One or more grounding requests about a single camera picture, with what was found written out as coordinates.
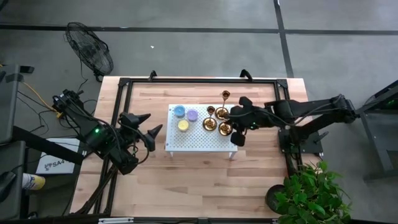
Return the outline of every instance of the black pot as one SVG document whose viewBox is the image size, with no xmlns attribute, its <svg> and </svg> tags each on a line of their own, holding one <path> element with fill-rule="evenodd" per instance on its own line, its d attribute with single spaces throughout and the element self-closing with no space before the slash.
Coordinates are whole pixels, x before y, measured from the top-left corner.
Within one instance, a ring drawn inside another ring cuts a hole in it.
<svg viewBox="0 0 398 224">
<path fill-rule="evenodd" d="M 276 205 L 278 204 L 278 200 L 276 199 L 275 193 L 277 192 L 281 192 L 285 189 L 285 186 L 283 186 L 282 184 L 277 184 L 272 186 L 266 194 L 266 204 L 268 205 L 268 207 L 273 211 L 276 212 L 280 215 L 283 215 L 279 212 L 276 211 Z"/>
</svg>

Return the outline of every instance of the wooden tabletop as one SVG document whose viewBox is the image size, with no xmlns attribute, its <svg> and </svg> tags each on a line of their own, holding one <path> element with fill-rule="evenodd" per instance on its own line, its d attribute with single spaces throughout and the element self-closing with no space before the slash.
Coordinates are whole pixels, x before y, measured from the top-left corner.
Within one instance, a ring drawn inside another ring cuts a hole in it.
<svg viewBox="0 0 398 224">
<path fill-rule="evenodd" d="M 120 77 L 105 77 L 99 93 L 95 116 L 110 122 Z M 304 81 L 288 78 L 292 100 L 307 101 Z M 284 156 L 279 152 L 277 128 L 249 131 L 246 144 L 239 147 L 233 160 L 228 153 L 175 153 L 164 150 L 169 104 L 220 104 L 221 92 L 231 93 L 228 104 L 238 105 L 247 96 L 255 105 L 275 100 L 274 87 L 268 84 L 222 83 L 136 83 L 132 89 L 129 112 L 151 113 L 140 126 L 146 133 L 163 124 L 156 138 L 156 151 L 128 175 L 118 175 L 112 216 L 129 217 L 229 217 L 274 218 L 264 203 L 269 187 L 281 184 L 287 175 Z M 123 109 L 126 88 L 120 112 Z M 138 144 L 138 158 L 146 149 Z M 303 162 L 318 162 L 312 154 L 303 154 Z M 71 212 L 78 210 L 94 192 L 103 161 L 96 155 L 81 166 Z"/>
</svg>

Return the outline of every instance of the concrete floor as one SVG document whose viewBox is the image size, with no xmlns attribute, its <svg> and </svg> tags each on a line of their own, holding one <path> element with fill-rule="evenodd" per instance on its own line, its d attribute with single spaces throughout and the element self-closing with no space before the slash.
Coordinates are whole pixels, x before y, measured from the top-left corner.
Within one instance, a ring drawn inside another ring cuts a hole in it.
<svg viewBox="0 0 398 224">
<path fill-rule="evenodd" d="M 280 0 L 289 29 L 398 29 L 398 2 L 394 0 Z M 271 0 L 13 0 L 0 12 L 0 22 L 65 25 L 80 21 L 89 26 L 277 28 Z M 286 77 L 278 34 L 187 34 L 98 32 L 108 43 L 115 68 L 112 75 L 235 77 L 243 68 L 254 77 Z M 359 108 L 373 93 L 397 79 L 398 36 L 288 35 L 287 43 L 296 78 L 304 78 L 310 100 L 339 93 Z M 81 83 L 80 64 L 63 32 L 0 30 L 0 61 L 32 65 L 26 82 L 44 99 Z M 84 67 L 89 82 L 84 100 L 96 99 L 100 84 Z M 21 91 L 32 95 L 24 86 Z M 43 108 L 28 101 L 37 111 Z M 89 110 L 94 105 L 87 105 Z M 73 134 L 51 115 L 45 137 Z M 17 125 L 33 129 L 37 115 L 18 104 Z M 398 181 L 365 184 L 363 176 L 381 166 L 358 120 L 333 124 L 323 139 L 325 160 L 344 178 L 341 186 L 353 199 L 352 217 L 397 222 Z M 70 184 L 42 193 L 32 208 L 40 216 L 60 215 L 67 204 Z"/>
</svg>

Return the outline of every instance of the green plant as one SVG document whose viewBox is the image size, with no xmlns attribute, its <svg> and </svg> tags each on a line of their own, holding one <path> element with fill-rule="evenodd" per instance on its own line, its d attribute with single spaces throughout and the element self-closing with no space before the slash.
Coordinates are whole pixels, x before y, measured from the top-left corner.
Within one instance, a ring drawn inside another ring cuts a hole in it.
<svg viewBox="0 0 398 224">
<path fill-rule="evenodd" d="M 343 195 L 348 195 L 333 182 L 337 177 L 341 176 L 327 171 L 323 161 L 316 166 L 306 164 L 286 177 L 284 190 L 275 194 L 277 211 L 283 214 L 279 223 L 347 223 L 351 204 L 343 203 Z"/>
</svg>

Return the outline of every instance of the gold candlestick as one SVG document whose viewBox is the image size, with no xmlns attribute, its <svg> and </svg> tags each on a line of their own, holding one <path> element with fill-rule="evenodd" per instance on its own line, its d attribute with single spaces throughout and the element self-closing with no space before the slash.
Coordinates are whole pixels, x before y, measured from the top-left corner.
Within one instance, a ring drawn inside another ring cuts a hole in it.
<svg viewBox="0 0 398 224">
<path fill-rule="evenodd" d="M 223 97 L 223 106 L 217 108 L 216 110 L 216 118 L 217 119 L 224 119 L 224 115 L 228 114 L 228 110 L 224 107 L 225 106 L 225 101 L 229 98 L 231 94 L 228 91 L 223 91 L 222 97 Z"/>
<path fill-rule="evenodd" d="M 230 124 L 226 124 L 225 122 L 222 122 L 218 126 L 218 131 L 222 136 L 229 136 L 232 133 L 232 126 Z"/>
<path fill-rule="evenodd" d="M 217 128 L 217 121 L 216 119 L 212 118 L 211 116 L 214 114 L 215 109 L 213 106 L 207 107 L 207 113 L 209 114 L 208 118 L 203 120 L 203 128 L 206 131 L 214 131 Z"/>
</svg>

